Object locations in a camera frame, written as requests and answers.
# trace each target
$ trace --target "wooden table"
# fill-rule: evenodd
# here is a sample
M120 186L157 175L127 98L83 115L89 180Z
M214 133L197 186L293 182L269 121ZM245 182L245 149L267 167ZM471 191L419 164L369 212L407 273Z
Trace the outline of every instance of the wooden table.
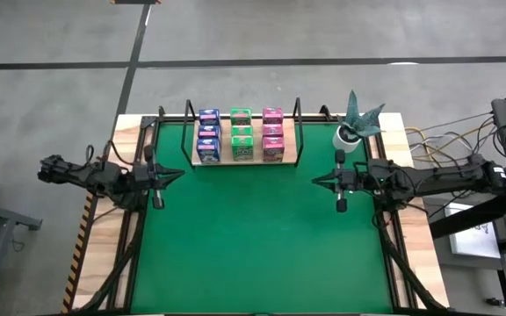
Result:
M134 149L138 140L142 116L140 114L125 114L120 115L118 118L113 141L125 161L130 162L134 158ZM379 123L382 129L381 137L387 159L394 160L395 163L401 166L413 166L401 114L383 113L379 116ZM146 142L149 143L150 140L150 135L147 135ZM378 158L379 149L376 140L371 138L370 144L372 158ZM114 155L111 155L109 160L123 165ZM412 203L422 205L419 198L414 199ZM83 208L71 271L66 284L62 312L86 304L112 270L117 252L120 226L124 216L123 211L113 211L92 224L88 223L90 217L97 217L112 208L110 200L104 198L97 200L91 194L88 194ZM135 219L138 215L132 214L131 216L128 240L134 234ZM433 297L442 305L448 306L448 298L446 297L445 285L430 235L427 215L417 209L408 207L399 212L399 216L409 265ZM121 307L124 302L129 264L119 280L119 290L115 304L117 307ZM397 289L400 293L401 306L408 306L407 297L404 295L405 283L401 272L395 268L394 273ZM424 308L421 301L418 301L418 305Z

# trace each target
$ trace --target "blue box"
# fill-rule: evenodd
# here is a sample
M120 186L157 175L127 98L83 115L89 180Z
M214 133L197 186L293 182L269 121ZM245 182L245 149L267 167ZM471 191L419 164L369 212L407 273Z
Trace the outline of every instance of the blue box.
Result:
M203 126L220 126L220 111L218 109L200 110L199 121Z
M202 163L220 162L220 141L217 139L198 139L197 153Z
M220 140L219 126L199 126L199 139L217 139Z

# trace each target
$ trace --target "green box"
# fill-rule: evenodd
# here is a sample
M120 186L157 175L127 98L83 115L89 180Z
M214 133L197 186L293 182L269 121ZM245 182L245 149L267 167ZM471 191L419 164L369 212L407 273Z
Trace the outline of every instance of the green box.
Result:
M251 125L251 109L248 108L232 108L229 112L229 118L232 126L250 126Z
M253 126L232 126L232 136L253 136Z
M235 162L253 160L253 137L232 136L232 154Z

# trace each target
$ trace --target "black stripe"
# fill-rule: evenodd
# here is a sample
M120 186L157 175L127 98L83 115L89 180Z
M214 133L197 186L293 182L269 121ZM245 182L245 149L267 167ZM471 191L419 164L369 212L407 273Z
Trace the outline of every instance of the black stripe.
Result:
M232 68L232 67L280 67L280 66L350 66L350 65L387 65L398 62L414 62L418 64L494 63L494 62L506 62L506 56L140 61L138 62L137 67L138 68Z
M127 112L128 98L130 98L130 91L132 90L132 83L134 82L134 75L136 74L136 66L138 59L140 58L141 46L144 41L144 35L146 33L146 20L150 13L151 6L146 4L141 10L140 23L138 24L138 31L136 32L136 39L134 40L134 46L132 47L132 54L130 55L130 65L126 71L124 78L124 84L122 84L122 91L120 92L119 106L116 109L116 117L119 114Z
M0 70L115 69L128 68L129 64L128 61L0 63Z

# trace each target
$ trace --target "yellow and black warning tape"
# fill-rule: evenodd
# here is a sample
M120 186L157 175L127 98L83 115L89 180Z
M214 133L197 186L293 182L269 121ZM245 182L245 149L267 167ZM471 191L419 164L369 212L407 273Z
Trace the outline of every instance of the yellow and black warning tape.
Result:
M76 287L77 283L79 282L79 273L81 272L81 266L83 263L83 246L89 237L89 219L91 212L95 209L94 206L96 202L96 198L91 193L87 193L87 197L85 198L85 206L83 207L83 215L79 224L79 233L77 234L74 255L71 261L70 272L68 275L68 282L66 283L66 294L64 295L62 301L62 313L71 311L71 307L74 302Z

